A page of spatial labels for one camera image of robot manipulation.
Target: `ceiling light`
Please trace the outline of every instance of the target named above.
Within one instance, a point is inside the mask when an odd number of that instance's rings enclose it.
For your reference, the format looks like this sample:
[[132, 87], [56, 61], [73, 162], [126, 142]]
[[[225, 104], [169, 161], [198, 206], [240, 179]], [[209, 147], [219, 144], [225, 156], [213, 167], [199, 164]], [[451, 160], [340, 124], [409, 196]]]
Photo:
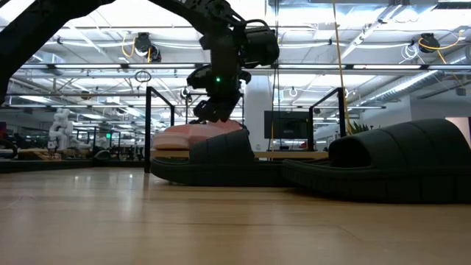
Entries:
[[129, 60], [126, 59], [126, 58], [124, 58], [124, 57], [120, 57], [120, 58], [118, 58], [118, 59], [123, 60], [123, 61], [126, 62], [126, 63], [130, 63]]
[[46, 105], [7, 105], [8, 107], [47, 107]]
[[136, 109], [132, 108], [132, 107], [128, 107], [126, 109], [126, 111], [131, 115], [134, 115], [134, 116], [137, 116], [137, 117], [141, 116], [141, 113], [139, 111], [137, 111]]
[[25, 65], [22, 65], [22, 67], [20, 67], [20, 69], [39, 69], [39, 68], [47, 69], [48, 66], [45, 64], [25, 64]]
[[91, 107], [103, 107], [103, 108], [106, 108], [106, 107], [123, 107], [123, 105], [92, 105]]
[[428, 66], [430, 70], [470, 70], [471, 66], [467, 65], [441, 65], [441, 66]]
[[291, 90], [289, 91], [289, 96], [297, 96], [297, 90], [294, 87], [291, 87]]
[[418, 65], [354, 65], [354, 69], [400, 69], [400, 70], [410, 70], [410, 69], [419, 69], [422, 66]]
[[168, 68], [168, 69], [175, 69], [175, 68], [195, 68], [193, 63], [186, 63], [186, 64], [172, 64], [172, 63], [134, 63], [128, 65], [129, 68]]
[[280, 64], [279, 68], [301, 68], [301, 69], [339, 69], [339, 65], [334, 64]]
[[88, 107], [87, 105], [51, 105], [51, 107], [72, 107], [72, 108], [84, 108]]
[[121, 68], [119, 64], [56, 64], [56, 68], [63, 69], [104, 69]]
[[50, 103], [51, 100], [46, 99], [42, 96], [20, 96], [22, 99], [28, 99], [34, 102], [40, 102], [40, 103]]
[[96, 114], [81, 114], [81, 115], [89, 119], [104, 119], [103, 116], [96, 115]]

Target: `white robot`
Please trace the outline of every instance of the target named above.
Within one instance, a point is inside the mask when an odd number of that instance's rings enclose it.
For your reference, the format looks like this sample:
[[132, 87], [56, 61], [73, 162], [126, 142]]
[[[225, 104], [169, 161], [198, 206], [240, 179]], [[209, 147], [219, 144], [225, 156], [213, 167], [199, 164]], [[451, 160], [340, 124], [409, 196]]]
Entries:
[[57, 109], [54, 114], [54, 123], [49, 129], [49, 142], [47, 147], [49, 150], [63, 151], [67, 149], [68, 137], [74, 130], [72, 121], [68, 120], [71, 111], [68, 109]]

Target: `white pillar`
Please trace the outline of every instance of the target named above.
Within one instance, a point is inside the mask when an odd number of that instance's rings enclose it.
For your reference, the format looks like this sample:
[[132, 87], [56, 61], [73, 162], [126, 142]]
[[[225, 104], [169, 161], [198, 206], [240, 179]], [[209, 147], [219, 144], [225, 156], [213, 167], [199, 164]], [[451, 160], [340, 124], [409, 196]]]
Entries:
[[269, 139], [264, 137], [265, 110], [272, 110], [272, 87], [268, 77], [254, 77], [245, 88], [245, 125], [250, 131], [253, 151], [266, 151]]

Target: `wooden floor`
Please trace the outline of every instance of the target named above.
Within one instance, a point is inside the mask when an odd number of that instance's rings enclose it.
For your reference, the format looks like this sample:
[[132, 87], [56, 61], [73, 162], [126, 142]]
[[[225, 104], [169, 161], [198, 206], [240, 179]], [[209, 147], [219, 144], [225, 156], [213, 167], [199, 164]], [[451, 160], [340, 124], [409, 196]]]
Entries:
[[0, 264], [470, 264], [468, 205], [168, 185], [141, 169], [0, 175]]

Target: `black metal frame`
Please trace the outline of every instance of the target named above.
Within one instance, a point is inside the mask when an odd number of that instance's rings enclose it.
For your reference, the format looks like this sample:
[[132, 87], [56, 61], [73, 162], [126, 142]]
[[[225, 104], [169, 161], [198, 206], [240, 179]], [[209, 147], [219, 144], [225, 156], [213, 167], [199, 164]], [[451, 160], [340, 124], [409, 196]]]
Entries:
[[[95, 143], [96, 143], [96, 128], [93, 128], [93, 146], [92, 150], [95, 148]], [[114, 130], [109, 130], [109, 131], [100, 131], [101, 133], [110, 133], [110, 148], [113, 147], [113, 133], [118, 133], [118, 159], [121, 160], [121, 132], [119, 131], [114, 131]], [[87, 137], [87, 144], [90, 140], [90, 132], [88, 132], [88, 137]]]
[[345, 104], [344, 104], [344, 89], [336, 88], [332, 90], [329, 94], [321, 98], [314, 105], [309, 107], [309, 120], [308, 120], [308, 151], [314, 151], [314, 109], [323, 103], [325, 100], [329, 99], [331, 96], [337, 94], [339, 99], [339, 123], [340, 123], [340, 137], [347, 136], [347, 131], [345, 129]]
[[[185, 124], [188, 124], [188, 98], [190, 96], [207, 96], [208, 93], [187, 93], [185, 96]], [[242, 124], [245, 125], [245, 96], [244, 93], [241, 93], [241, 98], [242, 98]]]
[[146, 89], [146, 140], [144, 147], [144, 172], [150, 173], [150, 145], [151, 145], [151, 134], [150, 124], [152, 115], [152, 93], [160, 97], [170, 107], [170, 126], [175, 125], [175, 106], [170, 103], [161, 93], [155, 90], [152, 86], [148, 86]]

